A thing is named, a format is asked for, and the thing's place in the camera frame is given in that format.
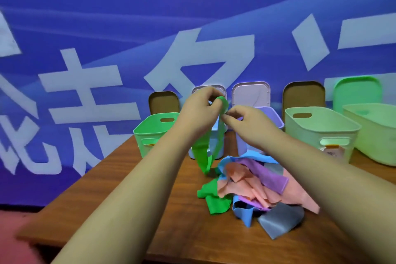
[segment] brown lid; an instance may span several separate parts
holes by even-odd
[[[179,113],[180,104],[175,92],[160,91],[153,92],[148,98],[148,106],[150,107],[150,114],[158,113]]]
[[[285,109],[290,107],[325,107],[325,89],[317,81],[296,81],[283,90],[282,120],[285,121]]]

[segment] pink lid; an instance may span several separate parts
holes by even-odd
[[[226,91],[226,89],[225,89],[223,86],[221,86],[221,85],[211,85],[211,86],[212,86],[212,87],[215,87],[217,90],[219,90],[221,93],[223,93],[225,99],[227,99],[227,91]],[[197,87],[195,87],[195,88],[192,90],[191,94],[194,93],[195,91],[199,90],[199,89],[204,88],[204,87],[206,87],[206,86],[197,86]]]
[[[241,82],[232,88],[232,106],[269,107],[271,89],[265,81]]]

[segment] green plastic basket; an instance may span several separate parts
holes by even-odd
[[[344,115],[362,125],[356,148],[381,164],[396,166],[396,106],[349,104]]]
[[[337,144],[349,162],[361,126],[326,107],[290,107],[285,110],[285,131],[318,149]]]
[[[179,113],[159,113],[148,116],[133,133],[142,158],[150,151],[158,140],[173,126]]]

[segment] right hand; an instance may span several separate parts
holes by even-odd
[[[235,106],[221,119],[231,127],[247,144],[269,152],[270,143],[278,140],[283,132],[259,109],[249,106]]]

